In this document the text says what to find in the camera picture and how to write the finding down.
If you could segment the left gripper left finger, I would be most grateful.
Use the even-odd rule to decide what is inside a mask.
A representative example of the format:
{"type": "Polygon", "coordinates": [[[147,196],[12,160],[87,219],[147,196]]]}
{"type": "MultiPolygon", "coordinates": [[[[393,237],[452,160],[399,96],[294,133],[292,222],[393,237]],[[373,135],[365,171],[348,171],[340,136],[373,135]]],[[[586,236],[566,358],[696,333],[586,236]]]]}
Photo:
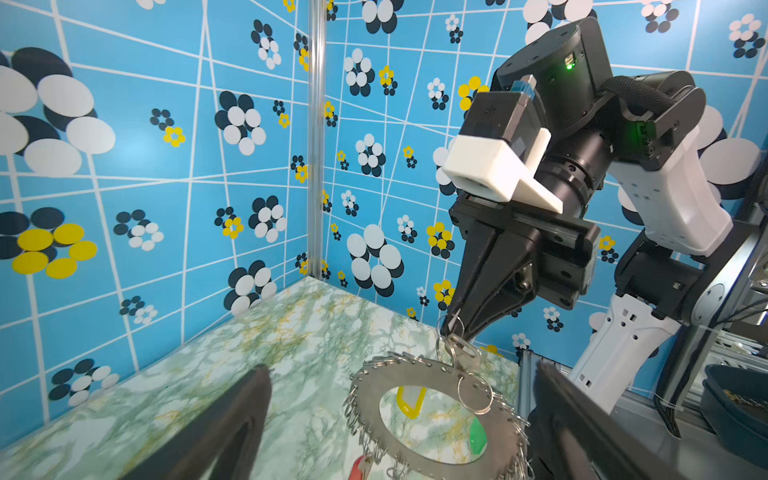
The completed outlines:
{"type": "Polygon", "coordinates": [[[125,479],[248,479],[272,395],[269,368],[249,370],[125,479]]]}

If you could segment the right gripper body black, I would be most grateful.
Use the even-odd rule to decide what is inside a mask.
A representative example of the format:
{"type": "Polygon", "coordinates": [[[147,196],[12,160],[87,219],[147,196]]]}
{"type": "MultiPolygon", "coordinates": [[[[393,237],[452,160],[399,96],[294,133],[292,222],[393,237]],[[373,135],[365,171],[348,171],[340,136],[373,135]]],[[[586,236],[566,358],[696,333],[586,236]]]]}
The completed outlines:
{"type": "Polygon", "coordinates": [[[473,225],[541,234],[533,270],[535,297],[532,301],[541,298],[571,310],[578,298],[587,293],[600,236],[596,224],[515,201],[500,204],[473,195],[458,196],[449,209],[449,216],[461,237],[473,225]]]}

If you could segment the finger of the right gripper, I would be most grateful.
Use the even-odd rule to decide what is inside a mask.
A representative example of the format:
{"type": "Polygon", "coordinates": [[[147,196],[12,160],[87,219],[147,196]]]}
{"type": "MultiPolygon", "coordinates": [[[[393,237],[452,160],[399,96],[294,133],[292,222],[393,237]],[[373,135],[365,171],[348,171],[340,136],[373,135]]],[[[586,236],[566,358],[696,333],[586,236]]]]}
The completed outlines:
{"type": "Polygon", "coordinates": [[[439,332],[478,336],[512,312],[504,287],[512,275],[512,235],[489,225],[473,225],[467,235],[460,275],[439,332]]]}
{"type": "MultiPolygon", "coordinates": [[[[469,231],[464,231],[465,240],[469,231]]],[[[512,235],[509,259],[512,261],[512,275],[504,287],[504,292],[512,296],[512,310],[524,305],[535,297],[533,270],[537,264],[538,246],[541,234],[538,231],[504,231],[512,235]]],[[[477,336],[461,336],[469,341],[477,336]]]]}

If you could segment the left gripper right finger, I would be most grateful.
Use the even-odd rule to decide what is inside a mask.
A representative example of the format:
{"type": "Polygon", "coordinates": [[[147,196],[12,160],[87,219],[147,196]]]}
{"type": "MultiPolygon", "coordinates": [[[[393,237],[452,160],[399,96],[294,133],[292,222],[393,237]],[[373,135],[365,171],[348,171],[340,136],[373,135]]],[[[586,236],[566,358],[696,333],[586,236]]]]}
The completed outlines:
{"type": "Polygon", "coordinates": [[[680,479],[550,363],[538,363],[528,417],[536,479],[680,479]]]}

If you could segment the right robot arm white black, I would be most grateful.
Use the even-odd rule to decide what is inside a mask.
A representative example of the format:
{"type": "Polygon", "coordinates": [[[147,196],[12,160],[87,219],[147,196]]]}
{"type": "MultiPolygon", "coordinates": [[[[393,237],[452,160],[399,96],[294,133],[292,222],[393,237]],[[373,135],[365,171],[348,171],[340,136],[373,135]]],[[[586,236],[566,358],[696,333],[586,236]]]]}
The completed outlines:
{"type": "Polygon", "coordinates": [[[613,74],[598,21],[545,33],[473,97],[443,170],[465,242],[439,331],[465,341],[537,298],[570,310],[586,294],[600,230],[585,218],[614,177],[643,227],[614,273],[603,324],[571,380],[610,411],[651,353],[679,331],[716,331],[757,253],[756,225],[720,205],[701,161],[706,96],[685,71],[613,74]]]}

